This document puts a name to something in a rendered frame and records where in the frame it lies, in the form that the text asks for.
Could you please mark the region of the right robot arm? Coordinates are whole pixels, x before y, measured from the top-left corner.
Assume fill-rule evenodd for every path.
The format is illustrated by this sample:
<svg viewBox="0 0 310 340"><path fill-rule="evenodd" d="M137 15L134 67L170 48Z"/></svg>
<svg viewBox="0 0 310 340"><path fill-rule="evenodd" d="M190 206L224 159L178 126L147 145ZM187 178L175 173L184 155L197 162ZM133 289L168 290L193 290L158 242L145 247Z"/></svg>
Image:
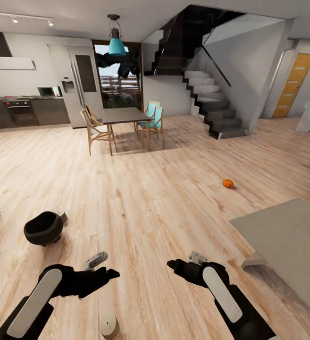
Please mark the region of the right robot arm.
<svg viewBox="0 0 310 340"><path fill-rule="evenodd" d="M237 285L230 285L223 265L195 251L188 257L187 262L176 259L167 265L186 281L209 288L235 340L280 340Z"/></svg>

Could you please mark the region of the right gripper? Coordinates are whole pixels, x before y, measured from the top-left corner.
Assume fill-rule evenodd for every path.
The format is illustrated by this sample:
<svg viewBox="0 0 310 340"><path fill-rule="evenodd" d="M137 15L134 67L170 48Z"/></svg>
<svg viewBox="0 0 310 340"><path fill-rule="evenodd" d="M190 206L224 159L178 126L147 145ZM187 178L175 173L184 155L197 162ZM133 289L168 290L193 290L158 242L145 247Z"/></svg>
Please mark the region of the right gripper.
<svg viewBox="0 0 310 340"><path fill-rule="evenodd" d="M194 263L188 263L181 259L170 260L167 265L174 270L174 273L184 278L186 281L195 284L192 279L192 269L195 266Z"/></svg>

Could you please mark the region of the cauldron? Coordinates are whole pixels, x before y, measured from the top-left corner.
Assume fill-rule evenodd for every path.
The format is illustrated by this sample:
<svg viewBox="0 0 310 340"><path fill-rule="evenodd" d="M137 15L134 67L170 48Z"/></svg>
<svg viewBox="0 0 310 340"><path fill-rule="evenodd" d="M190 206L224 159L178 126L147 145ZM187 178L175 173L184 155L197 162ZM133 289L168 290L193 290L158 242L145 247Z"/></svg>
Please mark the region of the cauldron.
<svg viewBox="0 0 310 340"><path fill-rule="evenodd" d="M46 211L27 221L24 226L26 239L36 245L46 246L47 243L58 241L64 227L63 219L57 213Z"/></svg>

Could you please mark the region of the pillar candle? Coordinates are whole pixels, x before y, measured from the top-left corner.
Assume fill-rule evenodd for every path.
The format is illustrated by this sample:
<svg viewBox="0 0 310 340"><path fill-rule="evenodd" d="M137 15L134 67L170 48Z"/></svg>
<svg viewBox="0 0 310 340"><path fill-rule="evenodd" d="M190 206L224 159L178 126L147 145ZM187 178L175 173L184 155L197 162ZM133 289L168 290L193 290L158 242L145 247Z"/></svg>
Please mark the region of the pillar candle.
<svg viewBox="0 0 310 340"><path fill-rule="evenodd" d="M113 340L117 335L118 329L118 320L113 313L108 313L101 320L100 331L105 340Z"/></svg>
<svg viewBox="0 0 310 340"><path fill-rule="evenodd" d="M63 219L63 222L67 221L67 214L64 210L59 210L56 213L61 216L61 218Z"/></svg>

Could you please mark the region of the pumpkin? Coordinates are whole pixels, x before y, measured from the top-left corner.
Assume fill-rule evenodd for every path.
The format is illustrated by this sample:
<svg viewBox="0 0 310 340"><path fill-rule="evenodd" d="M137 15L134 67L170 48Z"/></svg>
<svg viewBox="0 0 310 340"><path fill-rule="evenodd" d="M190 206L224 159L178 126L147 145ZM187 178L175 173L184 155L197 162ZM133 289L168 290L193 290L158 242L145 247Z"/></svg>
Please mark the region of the pumpkin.
<svg viewBox="0 0 310 340"><path fill-rule="evenodd" d="M234 186L234 183L232 180L230 179L226 179L223 181L223 186L227 187L227 188L232 188Z"/></svg>

